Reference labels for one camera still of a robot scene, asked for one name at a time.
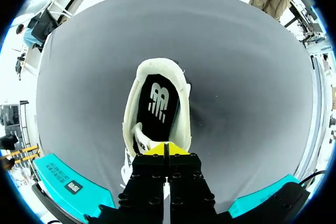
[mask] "new balance logo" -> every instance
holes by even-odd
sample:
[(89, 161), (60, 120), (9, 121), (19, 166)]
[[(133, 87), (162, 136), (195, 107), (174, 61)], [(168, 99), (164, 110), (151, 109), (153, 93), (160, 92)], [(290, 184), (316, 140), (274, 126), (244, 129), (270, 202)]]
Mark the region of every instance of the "new balance logo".
[(151, 91), (151, 99), (154, 102), (150, 102), (148, 105), (148, 110), (152, 110), (152, 114), (155, 116), (159, 116), (159, 120), (162, 119), (162, 123), (164, 123), (164, 119), (166, 115), (163, 113), (164, 110), (167, 110), (169, 93), (166, 88), (161, 88), (159, 84), (154, 83)]

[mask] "equipment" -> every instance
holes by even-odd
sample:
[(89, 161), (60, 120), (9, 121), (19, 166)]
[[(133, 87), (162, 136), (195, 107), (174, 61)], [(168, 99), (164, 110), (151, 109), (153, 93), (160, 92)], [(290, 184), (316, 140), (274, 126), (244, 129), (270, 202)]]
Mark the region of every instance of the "equipment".
[(120, 208), (100, 205), (98, 218), (85, 216), (89, 224), (162, 223), (166, 181), (171, 194), (170, 223), (284, 223), (296, 216), (309, 196), (301, 185), (289, 182), (243, 215), (233, 219), (229, 212), (217, 214), (215, 195), (201, 172), (199, 157), (195, 153), (180, 155), (176, 148), (162, 143), (146, 155), (138, 154), (132, 177), (118, 196)]

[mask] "yellow part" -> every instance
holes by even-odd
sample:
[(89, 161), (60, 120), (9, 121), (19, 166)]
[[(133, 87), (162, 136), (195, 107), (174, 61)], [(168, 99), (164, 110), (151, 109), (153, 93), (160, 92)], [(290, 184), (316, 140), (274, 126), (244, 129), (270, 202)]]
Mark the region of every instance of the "yellow part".
[(20, 150), (17, 150), (16, 152), (11, 152), (11, 153), (9, 153), (9, 154), (7, 154), (7, 155), (5, 155), (5, 156), (0, 157), (0, 160), (1, 160), (1, 159), (4, 159), (4, 158), (6, 158), (6, 157), (11, 157), (11, 156), (14, 156), (14, 155), (16, 155), (16, 154), (19, 154), (20, 152), (29, 152), (29, 151), (35, 150), (35, 149), (37, 149), (37, 148), (38, 148), (38, 146), (35, 145), (35, 146), (29, 147), (29, 148), (20, 149)]
[(24, 158), (18, 159), (18, 160), (15, 161), (15, 164), (21, 163), (21, 161), (26, 161), (28, 159), (32, 159), (32, 158), (37, 157), (37, 156), (38, 156), (37, 154), (34, 154), (32, 156), (28, 156), (28, 157), (24, 157)]
[[(147, 151), (145, 153), (145, 155), (154, 155), (154, 154), (158, 154), (158, 155), (164, 155), (164, 144), (165, 143), (161, 143), (159, 144), (157, 147)], [(175, 145), (172, 142), (168, 142), (169, 145), (169, 155), (175, 155), (175, 154), (180, 154), (180, 155), (188, 155), (189, 153), (186, 152), (185, 150), (179, 148), (177, 145)]]

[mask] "black insole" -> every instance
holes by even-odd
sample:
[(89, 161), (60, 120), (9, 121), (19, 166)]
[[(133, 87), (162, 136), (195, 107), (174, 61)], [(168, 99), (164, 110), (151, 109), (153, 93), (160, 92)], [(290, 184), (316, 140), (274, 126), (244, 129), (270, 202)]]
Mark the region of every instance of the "black insole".
[(142, 133), (153, 141), (168, 141), (179, 103), (179, 95), (170, 80), (160, 74), (147, 76), (136, 117), (136, 122), (142, 123)]

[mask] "yellow bar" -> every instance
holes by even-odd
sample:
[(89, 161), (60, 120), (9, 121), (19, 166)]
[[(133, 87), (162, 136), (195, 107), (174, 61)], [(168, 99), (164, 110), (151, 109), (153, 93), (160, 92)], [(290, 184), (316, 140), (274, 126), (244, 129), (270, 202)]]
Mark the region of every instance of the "yellow bar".
[(29, 148), (22, 149), (20, 151), (22, 151), (22, 152), (29, 152), (29, 151), (35, 150), (37, 148), (38, 148), (38, 146), (35, 145), (35, 146), (29, 147)]
[(12, 153), (9, 153), (9, 154), (7, 154), (5, 156), (0, 157), (0, 160), (4, 159), (6, 157), (11, 157), (11, 156), (14, 156), (16, 154), (19, 154), (20, 152), (29, 152), (29, 151), (32, 151), (32, 150), (35, 150), (35, 149), (38, 149), (37, 145), (29, 147), (29, 148), (25, 148), (25, 149), (19, 149), (19, 150), (15, 151), (15, 152), (12, 152)]
[(28, 157), (24, 157), (24, 158), (18, 159), (18, 160), (15, 161), (15, 164), (21, 163), (21, 161), (26, 161), (26, 160), (34, 158), (34, 157), (38, 157), (38, 154), (34, 154), (32, 156), (28, 156)]
[(0, 160), (5, 159), (6, 157), (14, 156), (14, 155), (19, 154), (19, 153), (20, 153), (20, 151), (9, 153), (5, 156), (0, 157)]
[(24, 157), (24, 158), (22, 158), (22, 161), (26, 161), (28, 159), (31, 159), (31, 158), (34, 158), (34, 157), (37, 157), (37, 156), (38, 156), (37, 154), (34, 154), (32, 156)]

